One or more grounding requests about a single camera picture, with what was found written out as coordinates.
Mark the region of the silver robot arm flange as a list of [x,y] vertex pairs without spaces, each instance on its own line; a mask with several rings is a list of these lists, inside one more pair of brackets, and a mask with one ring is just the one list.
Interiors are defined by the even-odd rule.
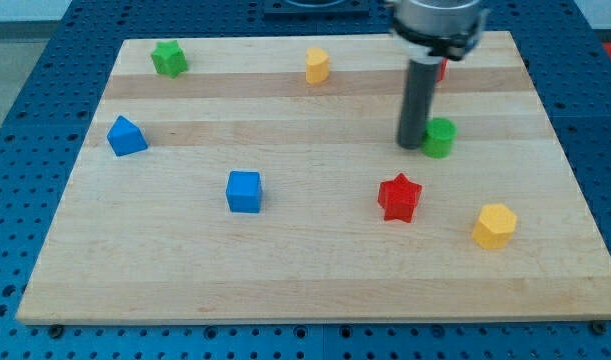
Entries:
[[390,30],[409,58],[463,60],[479,44],[490,10],[480,0],[391,1]]

